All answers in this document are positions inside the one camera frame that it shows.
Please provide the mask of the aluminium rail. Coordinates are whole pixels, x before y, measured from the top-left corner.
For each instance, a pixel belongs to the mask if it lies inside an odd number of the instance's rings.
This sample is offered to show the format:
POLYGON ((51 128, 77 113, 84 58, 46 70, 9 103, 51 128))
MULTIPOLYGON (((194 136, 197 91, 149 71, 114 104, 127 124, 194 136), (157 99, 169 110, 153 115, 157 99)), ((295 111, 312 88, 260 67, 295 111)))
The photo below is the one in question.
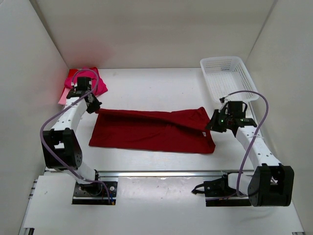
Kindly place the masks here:
POLYGON ((99 171, 100 177, 213 177, 225 171, 99 171))

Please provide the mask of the white plastic mesh basket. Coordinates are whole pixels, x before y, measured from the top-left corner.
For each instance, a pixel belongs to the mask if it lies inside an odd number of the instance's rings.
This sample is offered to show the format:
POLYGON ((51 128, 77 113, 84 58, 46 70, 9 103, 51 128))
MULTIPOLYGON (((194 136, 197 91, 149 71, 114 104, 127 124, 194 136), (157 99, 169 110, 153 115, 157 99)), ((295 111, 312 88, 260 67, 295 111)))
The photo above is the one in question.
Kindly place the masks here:
POLYGON ((259 98, 257 88, 238 56, 219 56, 200 60, 201 70, 212 100, 220 103, 220 98, 230 93, 228 100, 250 102, 259 98))

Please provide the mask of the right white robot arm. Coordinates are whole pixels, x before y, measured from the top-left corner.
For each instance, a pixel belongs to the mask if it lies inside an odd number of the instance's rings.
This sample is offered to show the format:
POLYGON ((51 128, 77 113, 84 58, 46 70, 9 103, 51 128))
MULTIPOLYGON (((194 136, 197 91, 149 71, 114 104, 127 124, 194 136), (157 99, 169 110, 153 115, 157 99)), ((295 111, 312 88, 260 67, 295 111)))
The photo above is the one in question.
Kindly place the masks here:
POLYGON ((291 203, 294 170, 283 165, 269 150, 259 135, 260 125, 246 117, 247 104, 243 101, 228 101, 221 98, 221 108, 214 110, 207 129, 219 133, 230 130, 246 151, 254 173, 226 173, 221 178, 208 182, 204 187, 209 200, 227 200, 232 196, 245 197, 255 207, 289 206, 291 203))

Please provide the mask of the magenta folded t shirt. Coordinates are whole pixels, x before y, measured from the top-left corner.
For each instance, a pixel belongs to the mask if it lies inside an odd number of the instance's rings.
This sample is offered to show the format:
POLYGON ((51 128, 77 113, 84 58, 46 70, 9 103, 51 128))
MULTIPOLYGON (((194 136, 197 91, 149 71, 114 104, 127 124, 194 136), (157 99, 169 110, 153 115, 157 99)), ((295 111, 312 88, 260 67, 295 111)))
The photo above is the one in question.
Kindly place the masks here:
MULTIPOLYGON (((75 76, 79 73, 79 71, 74 75, 74 83, 76 84, 77 83, 77 78, 75 79, 75 76)), ((97 88, 93 91, 93 93, 98 96, 98 95, 102 95, 103 93, 107 92, 108 91, 108 88, 106 86, 106 84, 104 83, 104 81, 102 80, 102 78, 100 77, 100 74, 95 74, 96 75, 96 79, 92 79, 92 88, 95 87, 96 85, 96 81, 97 81, 97 77, 99 78, 99 81, 98 81, 98 85, 97 85, 97 88)), ((71 89, 72 88, 72 80, 69 82, 67 81, 67 79, 65 79, 64 81, 64 88, 65 89, 71 89)))

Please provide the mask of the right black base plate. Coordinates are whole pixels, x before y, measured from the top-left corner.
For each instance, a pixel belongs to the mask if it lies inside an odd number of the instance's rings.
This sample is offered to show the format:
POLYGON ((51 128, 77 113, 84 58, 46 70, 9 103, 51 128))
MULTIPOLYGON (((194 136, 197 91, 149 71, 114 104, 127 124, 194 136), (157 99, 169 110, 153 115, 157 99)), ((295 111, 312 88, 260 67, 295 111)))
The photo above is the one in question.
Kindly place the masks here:
POLYGON ((203 194, 206 207, 249 207, 246 198, 237 197, 236 190, 228 186, 226 175, 211 181, 204 181, 194 187, 192 194, 203 194))

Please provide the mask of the light pink folded t shirt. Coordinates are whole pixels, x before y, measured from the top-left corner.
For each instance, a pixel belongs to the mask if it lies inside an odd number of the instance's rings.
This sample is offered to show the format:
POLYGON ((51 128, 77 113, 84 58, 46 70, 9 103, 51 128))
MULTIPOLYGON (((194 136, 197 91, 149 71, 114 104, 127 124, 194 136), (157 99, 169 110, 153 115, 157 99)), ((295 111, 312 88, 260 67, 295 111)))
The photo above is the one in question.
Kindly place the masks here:
POLYGON ((67 94, 68 94, 69 90, 68 89, 64 89, 59 101, 58 101, 58 104, 60 105, 66 105, 66 99, 67 99, 67 94))

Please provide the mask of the dark red t shirt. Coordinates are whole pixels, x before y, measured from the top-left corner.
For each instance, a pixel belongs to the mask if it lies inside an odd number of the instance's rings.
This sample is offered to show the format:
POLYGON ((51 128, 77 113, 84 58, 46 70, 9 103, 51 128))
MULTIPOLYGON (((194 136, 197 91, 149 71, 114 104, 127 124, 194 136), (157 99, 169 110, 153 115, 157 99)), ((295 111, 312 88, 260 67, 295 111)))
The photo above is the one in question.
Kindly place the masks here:
POLYGON ((172 112, 100 109, 89 141, 92 147, 212 154, 203 107, 172 112))

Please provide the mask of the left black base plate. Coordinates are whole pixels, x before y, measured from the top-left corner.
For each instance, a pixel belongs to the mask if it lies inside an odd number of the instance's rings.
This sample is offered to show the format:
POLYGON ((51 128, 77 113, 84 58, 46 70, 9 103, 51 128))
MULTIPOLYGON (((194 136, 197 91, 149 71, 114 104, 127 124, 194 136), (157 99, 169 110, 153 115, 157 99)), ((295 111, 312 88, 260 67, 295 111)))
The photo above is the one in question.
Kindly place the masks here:
POLYGON ((116 204, 118 178, 105 177, 100 180, 107 186, 109 194, 102 184, 75 183, 72 204, 74 205, 110 205, 116 204))

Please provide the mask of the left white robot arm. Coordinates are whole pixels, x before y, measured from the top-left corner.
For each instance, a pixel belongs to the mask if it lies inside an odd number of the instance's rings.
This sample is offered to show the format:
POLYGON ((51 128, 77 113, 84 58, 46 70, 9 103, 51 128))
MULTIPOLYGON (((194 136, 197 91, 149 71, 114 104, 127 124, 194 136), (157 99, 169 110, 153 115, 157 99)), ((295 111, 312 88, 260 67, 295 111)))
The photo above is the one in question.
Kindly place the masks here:
POLYGON ((75 135, 84 113, 95 113, 102 104, 91 93, 90 77, 78 77, 77 83, 69 91, 66 104, 58 120, 49 130, 41 129, 40 137, 47 168, 64 171, 77 183, 84 185, 92 195, 102 190, 98 172, 83 161, 82 149, 75 135))

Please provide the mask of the bright red folded t shirt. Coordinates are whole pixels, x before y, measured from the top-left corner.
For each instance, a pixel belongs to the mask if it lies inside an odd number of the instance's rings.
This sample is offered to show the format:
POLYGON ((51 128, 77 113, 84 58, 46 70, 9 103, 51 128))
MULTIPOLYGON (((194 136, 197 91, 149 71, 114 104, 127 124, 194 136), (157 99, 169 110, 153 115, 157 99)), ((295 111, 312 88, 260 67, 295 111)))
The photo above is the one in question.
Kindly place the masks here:
MULTIPOLYGON (((71 81, 72 78, 74 77, 74 75, 78 72, 79 70, 77 69, 70 69, 68 72, 68 76, 67 76, 67 81, 71 81)), ((90 70, 85 70, 85 71, 81 71, 79 72, 76 76, 75 79, 77 77, 90 77, 92 79, 96 79, 96 75, 98 74, 98 70, 97 68, 90 68, 90 70)))

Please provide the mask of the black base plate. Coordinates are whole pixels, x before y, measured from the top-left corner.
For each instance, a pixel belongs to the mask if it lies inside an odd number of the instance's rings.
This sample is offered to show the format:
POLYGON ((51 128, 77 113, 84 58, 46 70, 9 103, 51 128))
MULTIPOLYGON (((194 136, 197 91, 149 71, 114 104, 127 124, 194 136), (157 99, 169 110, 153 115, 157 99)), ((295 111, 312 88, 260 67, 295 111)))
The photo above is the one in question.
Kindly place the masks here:
POLYGON ((194 187, 192 194, 203 194, 206 207, 249 207, 246 198, 237 197, 236 190, 228 186, 226 175, 211 181, 204 181, 194 187))
POLYGON ((116 204, 118 178, 105 177, 100 180, 107 186, 109 194, 102 184, 75 183, 72 204, 74 205, 110 205, 116 204))

